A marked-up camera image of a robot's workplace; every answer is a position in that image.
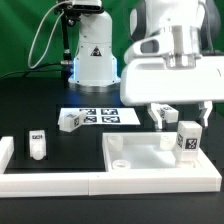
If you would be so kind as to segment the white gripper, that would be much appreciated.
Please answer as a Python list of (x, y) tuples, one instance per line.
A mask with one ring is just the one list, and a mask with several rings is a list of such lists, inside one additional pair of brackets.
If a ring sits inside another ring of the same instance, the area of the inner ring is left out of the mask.
[(135, 42), (125, 52), (125, 68), (121, 75), (120, 99), (126, 106), (148, 105), (147, 111), (155, 128), (163, 128), (161, 104), (199, 103), (200, 123), (208, 126), (212, 102), (224, 102), (224, 56), (202, 56), (194, 68), (171, 68), (164, 56), (170, 47), (156, 53), (145, 53), (145, 46), (160, 38), (146, 38)]

